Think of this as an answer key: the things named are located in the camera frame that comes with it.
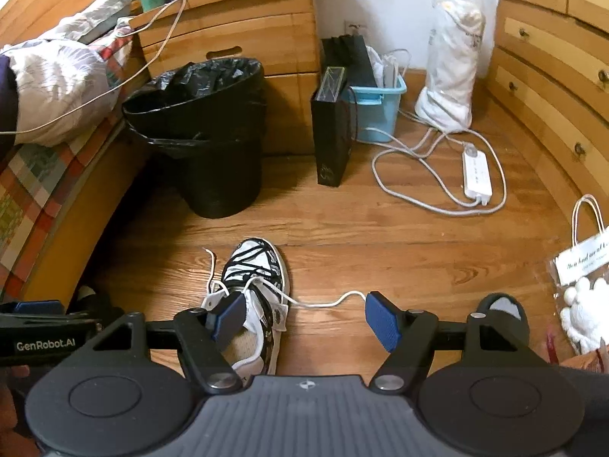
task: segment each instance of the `white sneaker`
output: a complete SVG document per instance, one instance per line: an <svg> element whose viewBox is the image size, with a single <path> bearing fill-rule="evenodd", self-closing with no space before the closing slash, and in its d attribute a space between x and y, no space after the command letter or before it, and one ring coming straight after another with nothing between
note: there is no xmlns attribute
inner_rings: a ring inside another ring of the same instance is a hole
<svg viewBox="0 0 609 457"><path fill-rule="evenodd" d="M221 282L230 292L245 294L247 301L244 328L222 354L244 381L252 375L274 375L288 305L271 286L290 294L281 254L266 239L246 239L228 259Z"/></svg>

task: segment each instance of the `plaid bedsheet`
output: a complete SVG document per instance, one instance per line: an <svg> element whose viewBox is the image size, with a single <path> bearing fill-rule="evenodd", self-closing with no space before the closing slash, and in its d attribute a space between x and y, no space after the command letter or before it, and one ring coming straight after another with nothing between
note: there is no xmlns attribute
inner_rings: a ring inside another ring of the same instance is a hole
<svg viewBox="0 0 609 457"><path fill-rule="evenodd" d="M131 31L125 26L122 34ZM89 45L107 65L111 87L124 79L132 38L104 36ZM52 148L37 144L15 146L0 162L0 300L21 298L55 218L115 128L120 104L100 125L71 142Z"/></svg>

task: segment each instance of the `hardwood floorboard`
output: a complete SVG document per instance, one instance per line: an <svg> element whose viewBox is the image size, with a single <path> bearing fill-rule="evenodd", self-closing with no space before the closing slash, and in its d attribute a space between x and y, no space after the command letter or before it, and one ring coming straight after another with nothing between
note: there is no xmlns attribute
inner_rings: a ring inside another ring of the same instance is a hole
<svg viewBox="0 0 609 457"><path fill-rule="evenodd" d="M191 213L167 184L122 205L87 272L88 283L126 310L148 319L170 319L200 304L209 257L218 273L236 244L252 235L276 244L287 261L292 295L307 302L335 300L349 290L379 290L401 308L421 308L440 319L462 321L486 294L505 291L526 308L532 347L543 353L548 328L558 333L561 359L573 355L560 332L546 262L569 245L571 230L531 166L474 104L473 128L494 147L507 177L504 209L490 216L450 218L388 195L370 169L380 148L355 146L341 187L317 185L313 157L264 160L263 191L249 209L222 220ZM421 125L400 119L398 134L413 144ZM465 136L483 148L474 136ZM492 157L493 198L501 179ZM463 196L461 147L443 141L429 162L453 193ZM430 204L457 209L432 175L414 160L388 155L379 163L387 186ZM280 374L358 373L369 380L386 352L365 323L363 304L350 298L333 310L292 308L282 337ZM458 359L436 356L434 369ZM155 359L175 367L171 353Z"/></svg>

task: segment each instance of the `wooden nightstand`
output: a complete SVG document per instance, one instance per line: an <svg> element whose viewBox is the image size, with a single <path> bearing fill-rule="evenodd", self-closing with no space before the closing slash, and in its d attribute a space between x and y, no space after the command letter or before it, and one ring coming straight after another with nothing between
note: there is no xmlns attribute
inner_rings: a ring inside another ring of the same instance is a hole
<svg viewBox="0 0 609 457"><path fill-rule="evenodd" d="M152 59L174 22L179 4L140 33ZM158 10L137 16L142 27ZM188 0L152 76L188 62L247 56L262 62L267 77L266 153L313 154L310 99L319 85L319 39L313 0Z"/></svg>

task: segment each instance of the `wooden dresser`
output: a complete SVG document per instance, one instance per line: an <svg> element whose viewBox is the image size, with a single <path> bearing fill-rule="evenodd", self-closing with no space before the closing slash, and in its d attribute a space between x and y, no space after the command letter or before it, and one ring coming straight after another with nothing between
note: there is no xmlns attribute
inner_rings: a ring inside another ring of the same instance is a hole
<svg viewBox="0 0 609 457"><path fill-rule="evenodd" d="M609 0L500 0L487 87L565 215L592 193L609 217Z"/></svg>
<svg viewBox="0 0 609 457"><path fill-rule="evenodd" d="M140 33L144 55L155 56L179 4ZM153 10L133 19L150 22ZM182 18L152 76L188 62L247 56L262 62L267 77L267 134L273 154L313 154L310 99L319 84L319 40L313 0L188 0Z"/></svg>

